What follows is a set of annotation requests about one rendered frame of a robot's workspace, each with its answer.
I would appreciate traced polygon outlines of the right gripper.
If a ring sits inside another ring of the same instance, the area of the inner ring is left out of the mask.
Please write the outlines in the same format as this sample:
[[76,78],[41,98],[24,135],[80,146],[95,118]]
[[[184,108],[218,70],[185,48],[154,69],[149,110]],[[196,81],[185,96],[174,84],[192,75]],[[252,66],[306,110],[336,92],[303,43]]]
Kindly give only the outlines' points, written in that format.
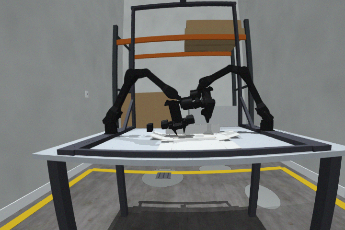
[[[170,114],[171,114],[171,117],[172,117],[172,116],[178,117],[178,115],[181,115],[181,111],[179,111],[178,113],[175,113],[175,114],[172,114],[172,113],[170,113]],[[181,116],[182,116],[182,115],[181,115]],[[193,115],[187,115],[187,116],[185,117],[185,121],[186,121],[186,125],[183,126],[183,131],[184,131],[184,132],[185,132],[185,128],[186,128],[186,126],[188,126],[188,124],[194,124],[194,123],[195,123],[194,116],[193,116]],[[172,121],[169,121],[169,122],[168,122],[168,120],[162,120],[162,121],[161,121],[161,128],[162,128],[162,129],[167,129],[167,128],[172,129],[172,130],[174,131],[174,133],[177,135],[177,132],[176,132],[176,130],[175,130],[174,127],[173,127]]]

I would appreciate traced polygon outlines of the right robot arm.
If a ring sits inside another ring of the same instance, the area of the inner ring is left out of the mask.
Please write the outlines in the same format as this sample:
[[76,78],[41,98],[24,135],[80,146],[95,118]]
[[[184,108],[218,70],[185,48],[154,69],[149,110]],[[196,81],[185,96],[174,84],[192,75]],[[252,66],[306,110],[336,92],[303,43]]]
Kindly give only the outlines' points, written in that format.
[[[126,99],[126,96],[131,86],[138,79],[144,77],[149,78],[153,83],[160,87],[168,98],[178,100],[166,100],[164,106],[169,106],[170,113],[178,113],[180,111],[180,106],[181,109],[183,108],[183,110],[194,109],[192,96],[184,97],[181,99],[181,96],[178,96],[178,91],[176,89],[165,84],[149,69],[128,69],[124,76],[124,84],[117,96],[114,105],[108,110],[106,117],[102,120],[103,124],[105,125],[104,134],[115,134],[118,132],[116,123],[118,122],[118,119],[121,118],[121,115],[123,113],[121,111],[121,107]],[[181,115],[178,115],[178,117],[172,116],[172,123],[175,130],[182,129],[183,126],[186,125],[185,118],[182,119]]]

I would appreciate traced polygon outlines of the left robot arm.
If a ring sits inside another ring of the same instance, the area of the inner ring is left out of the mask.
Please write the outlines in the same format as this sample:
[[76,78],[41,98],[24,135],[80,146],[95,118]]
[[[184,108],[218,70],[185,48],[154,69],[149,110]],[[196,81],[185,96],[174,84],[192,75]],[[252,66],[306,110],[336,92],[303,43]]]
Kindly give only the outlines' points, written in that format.
[[[228,73],[235,73],[237,75],[240,75],[241,78],[245,81],[245,83],[247,84],[253,98],[254,101],[256,103],[257,108],[257,114],[260,115],[262,117],[263,120],[261,120],[260,123],[260,130],[262,131],[275,131],[273,130],[274,128],[274,117],[270,114],[269,109],[266,107],[266,105],[263,103],[253,81],[250,75],[250,71],[248,69],[248,67],[243,66],[234,66],[234,65],[228,65],[225,68],[217,71],[216,73],[210,75],[210,76],[206,76],[203,77],[199,80],[199,85],[197,87],[197,90],[191,90],[190,91],[190,96],[192,96],[192,100],[195,100],[193,102],[194,104],[194,109],[197,109],[199,107],[202,108],[202,104],[204,104],[204,100],[203,100],[203,96],[204,95],[210,95],[211,93],[210,91],[213,91],[213,88],[210,87],[210,85],[212,84],[212,82],[214,82],[215,80],[223,77],[224,75],[228,74]],[[208,87],[209,86],[209,87]],[[202,93],[201,93],[202,92]],[[200,100],[200,98],[202,98]]]

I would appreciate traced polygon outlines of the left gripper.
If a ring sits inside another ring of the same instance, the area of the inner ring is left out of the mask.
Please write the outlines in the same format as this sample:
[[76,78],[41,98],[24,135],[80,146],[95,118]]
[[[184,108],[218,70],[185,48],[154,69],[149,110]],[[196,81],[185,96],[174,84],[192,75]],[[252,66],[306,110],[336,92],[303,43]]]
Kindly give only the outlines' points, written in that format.
[[204,104],[202,105],[202,108],[204,109],[201,110],[201,115],[203,115],[206,119],[206,122],[209,123],[209,119],[212,116],[216,102],[214,99],[212,99],[210,95],[204,95],[203,100],[204,100]]

